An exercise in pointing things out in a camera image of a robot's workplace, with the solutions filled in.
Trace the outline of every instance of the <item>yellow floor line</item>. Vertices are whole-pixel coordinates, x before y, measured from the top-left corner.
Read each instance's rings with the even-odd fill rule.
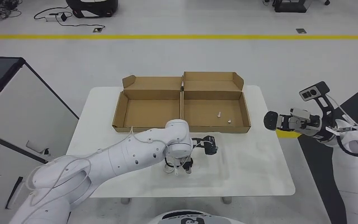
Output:
[[[0,39],[171,39],[171,40],[358,40],[358,35],[246,35],[246,34],[0,34]]]
[[[301,135],[297,132],[284,132],[282,130],[276,130],[276,134],[279,138],[298,138]]]

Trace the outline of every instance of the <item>table leg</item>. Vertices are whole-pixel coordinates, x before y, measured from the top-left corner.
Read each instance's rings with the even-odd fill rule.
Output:
[[[232,202],[232,197],[222,197],[222,202],[224,204],[231,204]]]
[[[131,198],[121,198],[122,204],[129,204]]]

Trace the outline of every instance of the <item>power strip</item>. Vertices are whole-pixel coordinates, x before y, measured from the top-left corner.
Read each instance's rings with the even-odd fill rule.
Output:
[[[67,16],[63,13],[50,13],[48,15],[45,16],[46,22],[64,22],[67,20]]]

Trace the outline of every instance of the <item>black logo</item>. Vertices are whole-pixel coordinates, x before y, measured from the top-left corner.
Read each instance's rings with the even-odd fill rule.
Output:
[[[205,224],[205,222],[202,218],[196,218],[196,220],[193,220],[191,218],[183,218],[180,221],[180,224]]]

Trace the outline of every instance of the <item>open cardboard box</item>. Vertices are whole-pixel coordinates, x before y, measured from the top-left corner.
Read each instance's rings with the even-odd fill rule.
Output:
[[[182,119],[191,132],[248,132],[251,124],[242,92],[244,80],[239,75],[185,72],[183,83]]]
[[[182,77],[136,77],[123,79],[112,126],[117,132],[142,132],[164,128],[181,117]]]

